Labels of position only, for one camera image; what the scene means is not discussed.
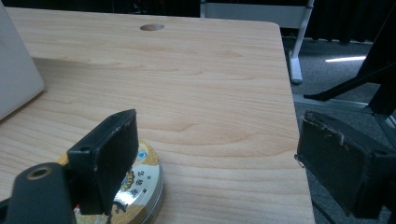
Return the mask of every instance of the black plastic part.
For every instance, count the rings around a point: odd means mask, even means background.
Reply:
[[[127,110],[114,114],[67,151],[69,163],[64,168],[72,201],[78,202],[83,215],[109,215],[114,197],[139,148],[136,112]]]
[[[39,164],[17,176],[6,223],[76,223],[60,164]]]
[[[337,119],[307,111],[296,156],[347,214],[378,217],[396,176],[391,149]]]

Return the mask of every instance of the hole in table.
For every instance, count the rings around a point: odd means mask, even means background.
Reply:
[[[140,26],[140,30],[142,30],[142,31],[158,31],[158,30],[163,29],[163,27],[165,27],[165,26],[162,24],[152,23],[152,24],[146,24],[146,25]]]

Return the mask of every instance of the metal tin lid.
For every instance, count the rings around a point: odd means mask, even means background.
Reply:
[[[114,198],[111,216],[83,216],[77,207],[77,223],[152,223],[163,203],[162,192],[163,169],[158,157],[149,144],[139,140],[138,155]]]

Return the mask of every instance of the metal frame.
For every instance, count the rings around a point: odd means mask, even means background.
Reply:
[[[298,54],[303,44],[314,1],[308,0],[304,7],[207,3],[206,0],[201,0],[201,18],[272,21],[283,28],[298,29],[296,42],[289,52],[289,66],[290,81],[294,84],[301,84],[303,75]]]

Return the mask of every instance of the black cable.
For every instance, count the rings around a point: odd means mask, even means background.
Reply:
[[[326,217],[326,219],[327,219],[330,223],[335,224],[335,221],[332,220],[332,218],[329,216],[329,214],[327,214],[326,211],[324,211],[323,208],[320,207],[320,205],[318,205],[314,200],[312,200],[312,204],[314,205],[314,207],[316,207],[316,208],[319,210],[319,212],[320,212],[324,217]]]

